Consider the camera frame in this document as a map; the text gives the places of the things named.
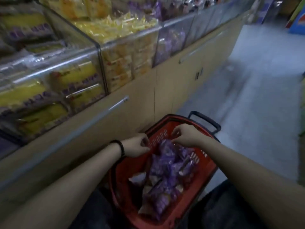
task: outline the tiled floor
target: tiled floor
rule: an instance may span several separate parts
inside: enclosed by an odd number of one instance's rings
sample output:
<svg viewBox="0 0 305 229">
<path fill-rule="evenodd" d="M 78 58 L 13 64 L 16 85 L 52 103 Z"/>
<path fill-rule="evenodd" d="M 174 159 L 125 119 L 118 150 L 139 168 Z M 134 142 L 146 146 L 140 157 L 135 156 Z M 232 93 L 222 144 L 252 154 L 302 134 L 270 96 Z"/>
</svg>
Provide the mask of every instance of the tiled floor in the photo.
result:
<svg viewBox="0 0 305 229">
<path fill-rule="evenodd" d="M 288 34 L 284 25 L 277 19 L 244 26 L 228 61 L 177 113 L 208 115 L 221 123 L 224 145 L 296 181 L 305 36 Z M 218 170 L 205 192 L 225 179 Z"/>
</svg>

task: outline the black wristband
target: black wristband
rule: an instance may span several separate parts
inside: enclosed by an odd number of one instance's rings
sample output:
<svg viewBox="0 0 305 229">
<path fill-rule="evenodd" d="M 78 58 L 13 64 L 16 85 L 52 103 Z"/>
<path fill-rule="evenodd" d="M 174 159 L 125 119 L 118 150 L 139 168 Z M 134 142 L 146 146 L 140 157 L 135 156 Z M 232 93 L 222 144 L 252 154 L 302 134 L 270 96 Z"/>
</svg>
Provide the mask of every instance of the black wristband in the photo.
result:
<svg viewBox="0 0 305 229">
<path fill-rule="evenodd" d="M 110 142 L 110 144 L 112 144 L 112 143 L 117 143 L 120 146 L 120 148 L 121 148 L 121 158 L 124 157 L 125 156 L 125 150 L 124 150 L 124 146 L 123 146 L 122 142 L 120 142 L 119 140 L 112 140 Z"/>
</svg>

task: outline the shopping basket handle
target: shopping basket handle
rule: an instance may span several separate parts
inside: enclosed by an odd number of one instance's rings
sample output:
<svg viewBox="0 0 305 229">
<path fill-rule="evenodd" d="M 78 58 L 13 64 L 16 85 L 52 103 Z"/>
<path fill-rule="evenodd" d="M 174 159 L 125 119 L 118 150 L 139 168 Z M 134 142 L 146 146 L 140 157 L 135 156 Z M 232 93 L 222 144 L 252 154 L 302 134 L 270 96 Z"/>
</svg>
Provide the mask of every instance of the shopping basket handle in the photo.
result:
<svg viewBox="0 0 305 229">
<path fill-rule="evenodd" d="M 211 118 L 207 117 L 206 115 L 203 115 L 202 113 L 197 112 L 197 111 L 191 111 L 189 113 L 188 118 L 190 119 L 192 115 L 198 116 L 199 118 L 204 119 L 205 121 L 207 121 L 208 123 L 213 125 L 216 128 L 216 130 L 211 132 L 212 135 L 218 133 L 221 130 L 220 124 L 216 123 L 215 121 L 213 121 Z"/>
</svg>

